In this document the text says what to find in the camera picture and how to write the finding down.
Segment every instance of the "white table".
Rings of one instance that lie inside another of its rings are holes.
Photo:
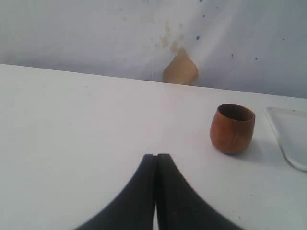
[[[237,157],[210,143],[223,103],[256,114]],[[0,65],[0,229],[71,230],[121,191],[143,154],[170,153],[239,226],[305,230],[307,173],[284,160],[266,106],[307,110],[307,99]]]

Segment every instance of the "wooden cup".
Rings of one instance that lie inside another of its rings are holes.
[[[250,144],[254,133],[255,114],[237,104],[223,104],[213,118],[210,139],[222,153],[239,154]]]

